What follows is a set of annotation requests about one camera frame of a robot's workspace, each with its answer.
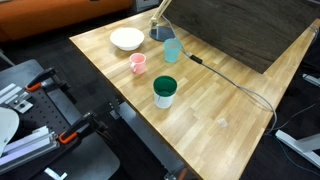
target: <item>orange clamp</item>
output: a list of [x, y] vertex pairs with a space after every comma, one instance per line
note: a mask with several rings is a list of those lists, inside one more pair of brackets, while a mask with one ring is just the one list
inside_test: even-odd
[[67, 137], [66, 139], [62, 139], [62, 136], [63, 136], [64, 133], [60, 134], [59, 135], [59, 141], [62, 143], [62, 144], [68, 144], [70, 141], [72, 141], [74, 138], [77, 137], [78, 133], [77, 132], [74, 132], [72, 133], [69, 137]]
[[37, 90], [40, 87], [41, 87], [41, 83], [37, 83], [37, 84], [35, 84], [34, 86], [31, 86], [31, 87], [26, 86], [26, 90], [28, 90], [30, 92], [33, 92], [33, 91]]

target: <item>cable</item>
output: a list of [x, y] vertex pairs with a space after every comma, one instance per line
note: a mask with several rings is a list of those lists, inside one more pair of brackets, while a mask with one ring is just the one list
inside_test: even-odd
[[312, 170], [310, 170], [310, 169], [307, 169], [307, 168], [305, 168], [305, 167], [302, 167], [302, 166], [298, 165], [297, 163], [295, 163], [295, 162], [288, 156], [287, 152], [285, 151], [282, 143], [278, 140], [278, 138], [276, 138], [276, 137], [274, 137], [274, 136], [272, 136], [272, 135], [266, 135], [266, 136], [273, 137], [273, 138], [279, 143], [279, 145], [280, 145], [283, 153], [285, 154], [285, 156], [287, 157], [287, 159], [288, 159], [293, 165], [295, 165], [296, 167], [298, 167], [298, 168], [300, 168], [300, 169], [302, 169], [302, 170], [308, 171], [308, 172], [313, 173], [313, 174], [315, 174], [316, 176], [319, 176], [319, 177], [320, 177], [320, 174], [319, 174], [319, 173], [317, 173], [317, 172], [315, 172], [315, 171], [312, 171]]
[[[162, 17], [169, 23], [169, 25], [170, 25], [170, 27], [171, 27], [171, 29], [172, 29], [172, 31], [173, 31], [173, 34], [175, 35], [175, 38], [176, 38], [177, 40], [179, 40], [179, 38], [177, 37], [177, 35], [176, 35], [176, 33], [175, 33], [174, 28], [172, 27], [171, 22], [170, 22], [165, 16], [162, 15]], [[274, 122], [273, 122], [273, 124], [272, 124], [272, 126], [271, 126], [271, 129], [270, 129], [268, 132], [266, 132], [266, 134], [269, 134], [269, 133], [271, 133], [271, 132], [273, 131], [273, 128], [275, 127], [278, 118], [277, 118], [277, 113], [276, 113], [275, 109], [273, 108], [273, 106], [271, 105], [271, 103], [270, 103], [267, 99], [265, 99], [265, 98], [264, 98], [263, 96], [261, 96], [260, 94], [254, 92], [254, 91], [252, 91], [252, 90], [250, 90], [250, 89], [248, 89], [248, 88], [245, 88], [245, 87], [243, 87], [243, 86], [240, 86], [240, 85], [236, 84], [234, 81], [232, 81], [230, 78], [228, 78], [227, 76], [225, 76], [225, 75], [222, 74], [221, 72], [219, 72], [219, 71], [213, 69], [212, 67], [208, 66], [207, 64], [203, 63], [203, 60], [202, 60], [202, 59], [198, 58], [197, 56], [192, 55], [191, 53], [187, 53], [186, 50], [184, 49], [182, 43], [181, 43], [181, 46], [182, 46], [181, 51], [182, 51], [185, 55], [187, 55], [191, 60], [193, 60], [193, 61], [197, 62], [198, 64], [201, 64], [201, 65], [205, 66], [206, 68], [212, 70], [213, 72], [217, 73], [218, 75], [220, 75], [221, 77], [223, 77], [224, 79], [226, 79], [227, 81], [229, 81], [231, 84], [233, 84], [235, 87], [241, 89], [242, 91], [255, 94], [256, 96], [258, 96], [259, 98], [261, 98], [263, 101], [265, 101], [265, 102], [269, 105], [271, 111], [272, 111], [273, 114], [274, 114]]]
[[308, 106], [308, 107], [300, 110], [299, 112], [295, 113], [294, 115], [292, 115], [287, 122], [285, 122], [283, 125], [281, 125], [281, 126], [279, 126], [279, 127], [277, 127], [277, 128], [274, 128], [273, 130], [279, 130], [279, 129], [283, 128], [284, 126], [286, 126], [286, 125], [291, 121], [291, 119], [293, 119], [293, 118], [296, 117], [297, 115], [299, 115], [299, 114], [301, 114], [301, 113], [303, 113], [303, 112], [311, 109], [311, 108], [314, 107], [319, 101], [320, 101], [320, 98], [317, 99], [317, 100], [316, 100], [313, 104], [311, 104], [310, 106]]
[[313, 44], [316, 41], [316, 39], [318, 38], [319, 28], [314, 25], [310, 25], [309, 28], [312, 29], [315, 33], [315, 36], [313, 37], [313, 40], [311, 42], [311, 44]]

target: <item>wooden table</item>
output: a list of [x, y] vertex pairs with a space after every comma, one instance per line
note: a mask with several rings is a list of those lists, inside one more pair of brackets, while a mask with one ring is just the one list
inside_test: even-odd
[[[151, 10], [71, 37], [71, 41], [111, 82], [131, 107], [181, 159], [203, 179], [239, 179], [273, 113], [218, 74], [180, 53], [176, 63], [164, 60], [162, 42], [148, 36]], [[117, 28], [134, 27], [145, 34], [143, 44], [125, 52], [109, 40]], [[314, 31], [308, 28], [264, 73], [260, 74], [218, 49], [174, 26], [186, 51], [202, 58], [236, 83], [265, 97], [276, 108], [296, 72]], [[147, 57], [147, 71], [130, 71], [129, 56]], [[178, 82], [171, 108], [159, 109], [153, 100], [153, 81], [169, 75]], [[227, 127], [218, 120], [225, 119]]]

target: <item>dark wooden panel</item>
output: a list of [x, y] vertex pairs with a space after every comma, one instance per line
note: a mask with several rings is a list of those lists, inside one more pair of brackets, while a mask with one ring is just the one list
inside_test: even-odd
[[260, 73], [319, 15], [320, 6], [307, 0], [173, 0], [165, 11], [174, 24]]

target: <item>table leg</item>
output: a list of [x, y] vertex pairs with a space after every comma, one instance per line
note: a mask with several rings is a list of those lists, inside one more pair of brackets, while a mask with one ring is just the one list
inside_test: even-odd
[[296, 140], [283, 131], [278, 130], [276, 133], [276, 137], [291, 149], [295, 150], [302, 157], [320, 168], [320, 156], [312, 151], [319, 148], [320, 134], [310, 136], [301, 140]]
[[184, 163], [157, 135], [154, 130], [144, 122], [126, 102], [120, 104], [120, 115], [130, 128], [138, 135], [142, 142], [157, 157], [168, 170], [166, 179], [171, 180], [184, 167]]

